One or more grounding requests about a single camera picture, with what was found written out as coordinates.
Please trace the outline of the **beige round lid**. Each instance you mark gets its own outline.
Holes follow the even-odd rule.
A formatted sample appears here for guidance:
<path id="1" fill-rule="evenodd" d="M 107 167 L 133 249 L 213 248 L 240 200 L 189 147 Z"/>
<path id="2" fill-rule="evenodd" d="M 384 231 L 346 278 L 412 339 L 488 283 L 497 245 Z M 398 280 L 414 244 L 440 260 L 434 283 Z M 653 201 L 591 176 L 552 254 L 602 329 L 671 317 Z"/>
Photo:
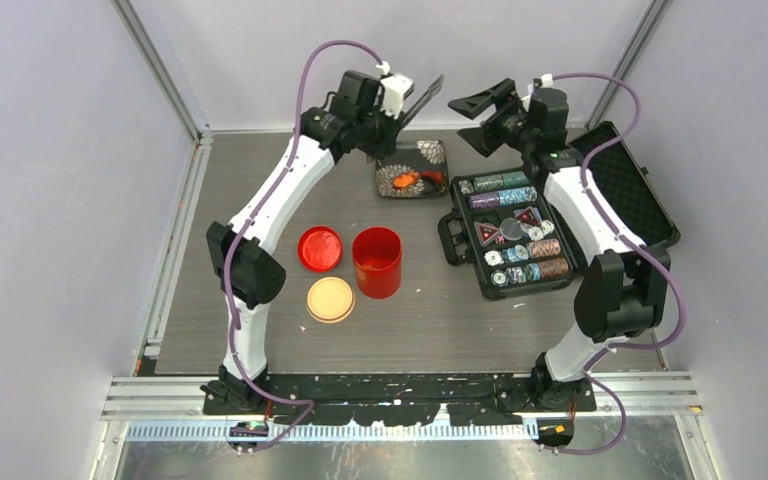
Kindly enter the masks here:
<path id="1" fill-rule="evenodd" d="M 314 282 L 306 295 L 310 316 L 325 324 L 339 323 L 353 311 L 356 295 L 345 280 L 329 276 Z"/>

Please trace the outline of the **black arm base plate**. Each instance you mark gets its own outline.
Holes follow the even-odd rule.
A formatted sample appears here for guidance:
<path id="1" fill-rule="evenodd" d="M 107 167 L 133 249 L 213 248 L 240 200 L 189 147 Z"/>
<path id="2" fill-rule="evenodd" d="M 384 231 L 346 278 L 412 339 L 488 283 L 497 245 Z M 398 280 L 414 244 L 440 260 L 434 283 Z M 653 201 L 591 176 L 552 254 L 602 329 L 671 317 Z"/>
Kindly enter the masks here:
<path id="1" fill-rule="evenodd" d="M 207 415 L 255 415 L 280 425 L 428 425 L 447 414 L 455 426 L 511 425 L 521 413 L 590 413 L 586 380 L 546 387 L 526 374 L 265 374 L 253 390 L 241 380 L 201 385 Z"/>

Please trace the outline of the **red cylindrical container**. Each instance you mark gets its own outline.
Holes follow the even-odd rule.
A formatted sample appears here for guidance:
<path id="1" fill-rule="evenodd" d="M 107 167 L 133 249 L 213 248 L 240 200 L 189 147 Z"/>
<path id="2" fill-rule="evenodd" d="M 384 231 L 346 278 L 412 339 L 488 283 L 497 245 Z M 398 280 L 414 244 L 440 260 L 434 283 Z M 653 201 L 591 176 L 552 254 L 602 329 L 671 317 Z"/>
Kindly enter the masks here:
<path id="1" fill-rule="evenodd" d="M 362 230 L 351 245 L 357 286 L 372 299 L 394 295 L 401 285 L 402 242 L 386 227 Z"/>

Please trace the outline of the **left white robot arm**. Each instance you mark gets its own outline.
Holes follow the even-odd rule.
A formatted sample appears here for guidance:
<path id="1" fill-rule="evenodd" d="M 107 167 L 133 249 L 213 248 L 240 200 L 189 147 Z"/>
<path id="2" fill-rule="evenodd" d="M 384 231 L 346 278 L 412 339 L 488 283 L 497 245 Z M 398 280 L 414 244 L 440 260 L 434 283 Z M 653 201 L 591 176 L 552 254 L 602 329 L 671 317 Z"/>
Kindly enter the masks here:
<path id="1" fill-rule="evenodd" d="M 265 334 L 271 302 L 286 281 L 273 253 L 287 224 L 314 186 L 355 149 L 383 157 L 409 123 L 404 104 L 414 82 L 401 73 L 374 77 L 349 70 L 322 106 L 301 112 L 277 165 L 228 222 L 212 223 L 207 243 L 228 311 L 226 354 L 218 381 L 244 414 L 258 412 L 268 393 Z"/>

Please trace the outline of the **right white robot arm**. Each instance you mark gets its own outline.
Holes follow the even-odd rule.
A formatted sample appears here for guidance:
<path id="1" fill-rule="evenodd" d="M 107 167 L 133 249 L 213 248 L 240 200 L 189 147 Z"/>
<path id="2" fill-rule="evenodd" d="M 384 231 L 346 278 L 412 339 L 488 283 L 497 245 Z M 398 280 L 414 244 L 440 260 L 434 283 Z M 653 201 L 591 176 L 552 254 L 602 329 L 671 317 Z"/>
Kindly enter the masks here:
<path id="1" fill-rule="evenodd" d="M 660 325 L 674 286 L 666 249 L 648 245 L 624 223 L 589 169 L 597 154 L 621 139 L 586 155 L 568 146 L 568 97 L 554 81 L 546 74 L 519 95 L 515 82 L 505 79 L 448 103 L 470 120 L 495 110 L 459 136 L 485 157 L 503 145 L 518 151 L 526 176 L 561 215 L 588 261 L 573 302 L 573 326 L 530 373 L 529 400 L 549 411 L 583 392 L 592 368 L 612 350 L 639 348 L 636 337 Z"/>

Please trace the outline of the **metal tongs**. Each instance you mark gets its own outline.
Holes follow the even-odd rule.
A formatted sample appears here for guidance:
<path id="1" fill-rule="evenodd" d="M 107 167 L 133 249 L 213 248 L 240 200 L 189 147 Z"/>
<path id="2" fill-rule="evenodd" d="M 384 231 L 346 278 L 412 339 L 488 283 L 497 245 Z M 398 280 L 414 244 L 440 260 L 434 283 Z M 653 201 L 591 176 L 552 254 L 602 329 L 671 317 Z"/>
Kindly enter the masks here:
<path id="1" fill-rule="evenodd" d="M 401 116 L 399 120 L 399 128 L 404 129 L 407 127 L 417 115 L 436 97 L 443 88 L 445 76 L 439 75 L 422 93 L 419 99 Z"/>

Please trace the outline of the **orange fried food top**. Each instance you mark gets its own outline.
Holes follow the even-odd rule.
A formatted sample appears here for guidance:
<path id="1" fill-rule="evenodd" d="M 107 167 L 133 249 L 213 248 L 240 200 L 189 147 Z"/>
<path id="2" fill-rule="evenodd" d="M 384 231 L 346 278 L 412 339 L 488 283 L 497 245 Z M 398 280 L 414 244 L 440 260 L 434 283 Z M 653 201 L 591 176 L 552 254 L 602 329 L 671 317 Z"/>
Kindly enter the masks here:
<path id="1" fill-rule="evenodd" d="M 408 171 L 394 177 L 392 180 L 392 186 L 399 190 L 407 189 L 413 185 L 416 185 L 420 180 L 421 176 L 418 172 Z"/>

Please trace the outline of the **red round lid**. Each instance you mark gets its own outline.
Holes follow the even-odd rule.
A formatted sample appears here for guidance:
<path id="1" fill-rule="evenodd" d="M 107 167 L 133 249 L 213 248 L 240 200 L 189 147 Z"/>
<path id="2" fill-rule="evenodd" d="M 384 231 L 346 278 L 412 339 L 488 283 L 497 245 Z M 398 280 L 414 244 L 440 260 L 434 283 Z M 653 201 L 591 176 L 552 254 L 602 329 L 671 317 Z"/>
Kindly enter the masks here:
<path id="1" fill-rule="evenodd" d="M 311 272 L 325 273 L 340 263 L 343 243 L 332 228 L 318 225 L 307 229 L 297 243 L 297 257 Z"/>

